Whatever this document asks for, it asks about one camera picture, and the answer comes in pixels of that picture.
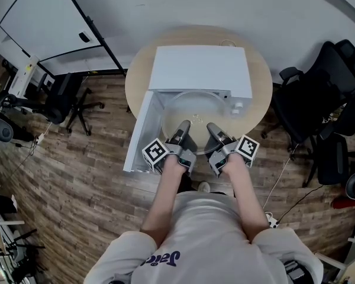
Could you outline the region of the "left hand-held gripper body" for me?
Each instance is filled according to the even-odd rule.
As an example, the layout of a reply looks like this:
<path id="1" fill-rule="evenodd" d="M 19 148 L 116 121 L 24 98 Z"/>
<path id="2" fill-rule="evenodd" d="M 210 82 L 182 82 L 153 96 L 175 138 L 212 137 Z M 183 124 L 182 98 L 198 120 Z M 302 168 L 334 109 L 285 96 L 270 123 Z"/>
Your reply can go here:
<path id="1" fill-rule="evenodd" d="M 189 149 L 184 149 L 177 144 L 162 143 L 158 138 L 142 149 L 142 155 L 150 169 L 160 175 L 167 156 L 176 156 L 177 162 L 185 168 L 185 173 L 188 176 L 191 175 L 196 163 L 196 156 Z"/>

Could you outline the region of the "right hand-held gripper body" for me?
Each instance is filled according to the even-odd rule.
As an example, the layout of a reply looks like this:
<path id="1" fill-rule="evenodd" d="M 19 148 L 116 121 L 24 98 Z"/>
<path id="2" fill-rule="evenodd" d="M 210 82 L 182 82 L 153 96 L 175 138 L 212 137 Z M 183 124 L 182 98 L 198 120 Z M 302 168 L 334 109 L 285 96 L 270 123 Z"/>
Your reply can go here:
<path id="1" fill-rule="evenodd" d="M 257 141 L 243 135 L 239 140 L 236 139 L 236 142 L 214 150 L 208 159 L 208 163 L 217 178 L 219 178 L 223 167 L 227 164 L 229 155 L 234 153 L 239 154 L 246 166 L 251 168 L 259 146 L 260 144 Z"/>

